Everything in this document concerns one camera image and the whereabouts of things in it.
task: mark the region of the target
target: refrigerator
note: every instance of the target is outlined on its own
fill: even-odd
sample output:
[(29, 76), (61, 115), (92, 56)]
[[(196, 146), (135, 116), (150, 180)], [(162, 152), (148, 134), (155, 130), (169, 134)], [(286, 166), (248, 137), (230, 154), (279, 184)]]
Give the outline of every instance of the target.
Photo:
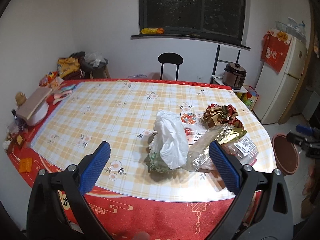
[(263, 65), (255, 89), (259, 97), (253, 108), (253, 112), (262, 124), (279, 121), (297, 88), (306, 56), (306, 46), (292, 37), (287, 57), (279, 74), (268, 64)]

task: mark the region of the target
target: white label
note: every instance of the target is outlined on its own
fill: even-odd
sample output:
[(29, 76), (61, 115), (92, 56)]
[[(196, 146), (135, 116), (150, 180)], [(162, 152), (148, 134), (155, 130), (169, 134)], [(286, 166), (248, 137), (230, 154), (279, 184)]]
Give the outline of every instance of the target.
[(244, 156), (247, 156), (255, 148), (254, 143), (248, 138), (244, 138), (241, 142), (235, 143), (235, 146)]

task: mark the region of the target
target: white wall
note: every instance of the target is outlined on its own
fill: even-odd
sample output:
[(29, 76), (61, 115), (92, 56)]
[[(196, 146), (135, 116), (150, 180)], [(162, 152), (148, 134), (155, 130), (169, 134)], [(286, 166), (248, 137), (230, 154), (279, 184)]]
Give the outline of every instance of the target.
[[(15, 94), (26, 96), (57, 68), (57, 58), (75, 51), (70, 0), (11, 0), (0, 18), (0, 138), (13, 121)], [(0, 150), (0, 200), (25, 228), (31, 188)]]
[[(126, 78), (134, 74), (160, 72), (157, 57), (164, 52), (180, 54), (184, 63), (179, 71), (179, 80), (196, 81), (203, 77), (209, 82), (212, 73), (217, 44), (207, 41), (185, 39), (135, 39), (130, 36), (139, 33), (139, 0), (72, 0), (74, 9), (73, 30), (78, 50), (99, 50), (108, 58), (109, 72), (113, 78)], [(247, 70), (245, 83), (255, 86), (262, 68), (260, 61), (261, 41), (275, 21), (287, 22), (287, 17), (310, 24), (308, 0), (250, 0), (246, 46), (239, 63)], [(230, 50), (221, 49), (222, 58)], [(237, 49), (232, 52), (236, 57)], [(225, 64), (218, 65), (221, 73)], [(175, 77), (175, 68), (166, 66), (167, 78)]]

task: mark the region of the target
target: plaid tablecloth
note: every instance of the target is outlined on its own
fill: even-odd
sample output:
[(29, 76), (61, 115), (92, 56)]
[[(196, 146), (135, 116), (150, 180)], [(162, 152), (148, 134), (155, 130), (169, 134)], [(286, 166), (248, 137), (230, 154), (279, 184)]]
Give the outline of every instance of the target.
[(111, 158), (96, 185), (124, 195), (170, 202), (203, 202), (232, 198), (212, 174), (178, 170), (148, 173), (148, 138), (160, 109), (204, 111), (233, 105), (259, 155), (253, 166), (271, 172), (275, 167), (270, 138), (253, 114), (231, 91), (172, 83), (83, 82), (60, 103), (35, 135), (31, 148), (60, 169), (78, 164), (101, 141), (111, 145)]

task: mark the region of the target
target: window frame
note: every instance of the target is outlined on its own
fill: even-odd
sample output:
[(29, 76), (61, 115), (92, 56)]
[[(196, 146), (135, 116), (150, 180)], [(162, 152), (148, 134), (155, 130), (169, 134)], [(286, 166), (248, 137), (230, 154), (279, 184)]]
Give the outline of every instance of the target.
[[(239, 21), (239, 35), (238, 37), (232, 37), (224, 34), (214, 33), (210, 31), (203, 30), (203, 21), (204, 21), (204, 0), (199, 0), (198, 6), (201, 10), (200, 13), (200, 30), (193, 28), (183, 28), (183, 27), (163, 27), (165, 32), (164, 34), (153, 34), (154, 36), (190, 36), (194, 38), (199, 38), (202, 40), (209, 41), (218, 41), (222, 43), (232, 44), (236, 46), (242, 45), (242, 38), (244, 33), (245, 25), (245, 13), (246, 13), (246, 0), (243, 0), (240, 12), (240, 21)], [(147, 0), (139, 0), (139, 27), (140, 31), (143, 28), (147, 28)]]

